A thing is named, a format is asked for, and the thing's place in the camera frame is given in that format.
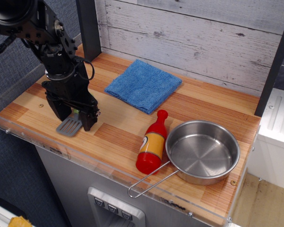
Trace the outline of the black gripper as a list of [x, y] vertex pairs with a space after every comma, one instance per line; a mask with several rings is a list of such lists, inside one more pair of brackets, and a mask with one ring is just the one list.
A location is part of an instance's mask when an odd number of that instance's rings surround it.
[[77, 62], [67, 74], [48, 74], [47, 77], [42, 87], [46, 90], [47, 102], [57, 118], [64, 121], [71, 114], [72, 108], [79, 110], [84, 131], [90, 131], [98, 121], [100, 110], [97, 100], [88, 91], [90, 79], [85, 64]]

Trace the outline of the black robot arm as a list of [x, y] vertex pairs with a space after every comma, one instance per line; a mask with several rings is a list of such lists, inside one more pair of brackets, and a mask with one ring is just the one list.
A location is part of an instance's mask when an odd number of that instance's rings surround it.
[[0, 54], [20, 38], [45, 66], [47, 81], [42, 82], [46, 99], [55, 115], [64, 121], [79, 112], [85, 131], [98, 121], [98, 102], [88, 91], [90, 80], [86, 59], [76, 56], [77, 47], [63, 23], [43, 0], [0, 0]]

